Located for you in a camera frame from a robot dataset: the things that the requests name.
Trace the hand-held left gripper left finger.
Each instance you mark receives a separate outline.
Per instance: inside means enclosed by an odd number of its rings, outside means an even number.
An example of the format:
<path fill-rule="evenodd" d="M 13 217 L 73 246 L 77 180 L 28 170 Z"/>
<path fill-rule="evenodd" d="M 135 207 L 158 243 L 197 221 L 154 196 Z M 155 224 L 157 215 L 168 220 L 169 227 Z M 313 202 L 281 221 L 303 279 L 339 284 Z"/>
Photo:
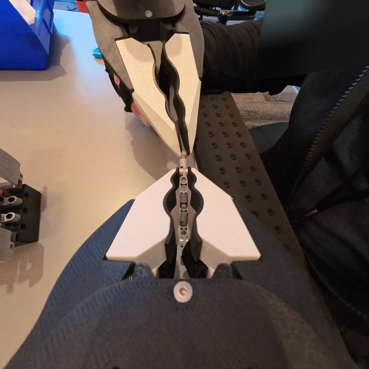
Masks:
<path fill-rule="evenodd" d="M 106 258 L 147 264 L 161 278 L 173 278 L 176 268 L 177 169 L 161 177 L 138 195 L 111 243 Z"/>

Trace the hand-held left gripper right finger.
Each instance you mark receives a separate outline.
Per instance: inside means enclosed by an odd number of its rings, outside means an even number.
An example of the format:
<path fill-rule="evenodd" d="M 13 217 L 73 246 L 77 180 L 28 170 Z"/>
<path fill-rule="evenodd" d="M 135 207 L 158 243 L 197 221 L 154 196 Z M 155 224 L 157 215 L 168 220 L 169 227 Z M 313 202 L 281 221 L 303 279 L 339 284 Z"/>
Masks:
<path fill-rule="evenodd" d="M 220 264 L 257 261 L 261 254 L 233 198 L 195 168 L 188 169 L 194 210 L 190 238 L 195 262 L 202 262 L 210 278 Z"/>

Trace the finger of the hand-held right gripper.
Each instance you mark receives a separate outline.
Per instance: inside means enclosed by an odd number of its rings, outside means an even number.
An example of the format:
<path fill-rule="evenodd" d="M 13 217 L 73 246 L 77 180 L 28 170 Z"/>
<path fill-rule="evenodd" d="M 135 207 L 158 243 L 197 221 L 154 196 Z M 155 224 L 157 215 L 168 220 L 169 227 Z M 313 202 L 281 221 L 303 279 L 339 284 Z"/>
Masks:
<path fill-rule="evenodd" d="M 163 68 L 174 88 L 172 103 L 182 147 L 190 154 L 196 137 L 201 80 L 189 34 L 173 34 L 164 44 L 163 53 Z"/>
<path fill-rule="evenodd" d="M 164 143 L 181 156 L 176 126 L 167 112 L 168 101 L 155 77 L 155 57 L 161 56 L 163 43 L 126 38 L 117 40 L 116 45 L 132 84 L 134 103 Z"/>

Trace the light grey holed brick beam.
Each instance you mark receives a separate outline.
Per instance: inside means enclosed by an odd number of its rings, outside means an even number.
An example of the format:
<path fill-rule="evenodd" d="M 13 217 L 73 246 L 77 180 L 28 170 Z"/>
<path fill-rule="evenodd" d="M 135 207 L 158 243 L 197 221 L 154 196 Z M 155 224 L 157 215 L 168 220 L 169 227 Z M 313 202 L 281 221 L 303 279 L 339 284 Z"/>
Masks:
<path fill-rule="evenodd" d="M 173 210 L 173 219 L 176 231 L 177 253 L 174 277 L 186 278 L 186 267 L 182 260 L 185 245 L 190 240 L 189 227 L 189 193 L 188 193 L 188 170 L 183 166 L 179 168 L 179 187 L 176 192 L 177 204 Z"/>

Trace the person's right hand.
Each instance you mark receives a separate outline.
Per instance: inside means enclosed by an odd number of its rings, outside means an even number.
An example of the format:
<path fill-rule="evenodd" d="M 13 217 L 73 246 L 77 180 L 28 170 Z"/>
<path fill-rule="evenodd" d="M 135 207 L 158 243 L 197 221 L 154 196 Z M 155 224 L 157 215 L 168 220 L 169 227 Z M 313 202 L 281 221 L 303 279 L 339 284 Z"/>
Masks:
<path fill-rule="evenodd" d="M 123 98 L 123 87 L 121 89 L 120 85 L 121 85 L 121 81 L 119 79 L 119 77 L 117 75 L 114 74 L 114 82 L 117 85 L 117 88 L 119 90 L 119 95 L 121 96 L 121 98 Z M 141 120 L 141 122 L 146 126 L 146 127 L 150 127 L 150 122 L 144 117 L 144 115 L 141 113 L 141 111 L 139 110 L 139 108 L 137 107 L 137 105 L 135 104 L 135 102 L 133 101 L 133 99 L 131 99 L 130 102 L 130 111 L 132 113 L 135 114 L 135 116 Z"/>

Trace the black studded foam pad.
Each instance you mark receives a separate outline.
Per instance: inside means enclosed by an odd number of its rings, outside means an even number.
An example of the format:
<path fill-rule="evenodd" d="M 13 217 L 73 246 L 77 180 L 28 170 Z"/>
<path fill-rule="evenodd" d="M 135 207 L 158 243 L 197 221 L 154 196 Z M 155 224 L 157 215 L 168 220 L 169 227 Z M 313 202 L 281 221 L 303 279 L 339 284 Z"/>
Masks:
<path fill-rule="evenodd" d="M 249 232 L 270 236 L 304 265 L 302 249 L 230 93 L 201 94 L 194 153 L 199 171 L 231 196 Z"/>

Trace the black chair base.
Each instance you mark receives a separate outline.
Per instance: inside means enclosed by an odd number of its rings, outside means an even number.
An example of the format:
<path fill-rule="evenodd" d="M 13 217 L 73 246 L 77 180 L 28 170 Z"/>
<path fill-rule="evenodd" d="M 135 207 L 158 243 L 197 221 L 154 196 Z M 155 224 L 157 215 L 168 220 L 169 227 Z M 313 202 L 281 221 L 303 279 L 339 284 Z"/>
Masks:
<path fill-rule="evenodd" d="M 255 18 L 257 11 L 264 11 L 264 0 L 194 0 L 194 10 L 200 17 L 216 17 L 218 22 L 248 21 Z"/>

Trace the grey chair seat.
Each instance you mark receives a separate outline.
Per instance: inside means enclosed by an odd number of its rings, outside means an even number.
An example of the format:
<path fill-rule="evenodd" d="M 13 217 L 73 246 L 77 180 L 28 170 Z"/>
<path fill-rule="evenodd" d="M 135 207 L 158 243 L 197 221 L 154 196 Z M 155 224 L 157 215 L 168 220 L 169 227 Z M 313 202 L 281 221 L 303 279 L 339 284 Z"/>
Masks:
<path fill-rule="evenodd" d="M 289 122 L 275 122 L 250 128 L 249 134 L 259 154 L 273 148 L 283 136 L 289 126 Z"/>

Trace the white plastic bag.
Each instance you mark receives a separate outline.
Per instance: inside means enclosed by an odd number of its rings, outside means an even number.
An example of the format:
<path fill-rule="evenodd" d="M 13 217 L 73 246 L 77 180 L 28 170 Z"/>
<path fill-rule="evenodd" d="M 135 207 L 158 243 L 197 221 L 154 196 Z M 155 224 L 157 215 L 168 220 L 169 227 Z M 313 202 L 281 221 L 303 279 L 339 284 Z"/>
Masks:
<path fill-rule="evenodd" d="M 13 1 L 13 6 L 17 9 L 17 11 L 20 13 L 22 18 L 26 21 L 28 25 L 34 24 L 36 18 L 36 11 L 30 5 L 29 1 L 16 0 Z"/>

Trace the grey orange toy brick model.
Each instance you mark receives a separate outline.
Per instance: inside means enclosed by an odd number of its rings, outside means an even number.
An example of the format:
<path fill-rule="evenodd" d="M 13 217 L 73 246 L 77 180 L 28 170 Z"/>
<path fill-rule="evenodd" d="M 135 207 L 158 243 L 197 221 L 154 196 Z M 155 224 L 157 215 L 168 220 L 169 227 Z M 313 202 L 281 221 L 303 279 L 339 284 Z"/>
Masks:
<path fill-rule="evenodd" d="M 20 163 L 0 150 L 0 259 L 39 241 L 41 193 L 23 182 Z"/>

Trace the blue plastic bin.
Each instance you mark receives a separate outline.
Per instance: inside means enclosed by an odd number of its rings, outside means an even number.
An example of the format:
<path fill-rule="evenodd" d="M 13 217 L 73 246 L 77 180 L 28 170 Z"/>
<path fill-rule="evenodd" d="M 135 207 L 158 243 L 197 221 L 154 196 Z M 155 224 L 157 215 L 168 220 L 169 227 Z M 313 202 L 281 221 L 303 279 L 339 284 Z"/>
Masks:
<path fill-rule="evenodd" d="M 30 1 L 35 21 L 29 25 L 10 1 L 1 1 L 1 70 L 42 71 L 47 68 L 54 3 L 54 0 Z"/>

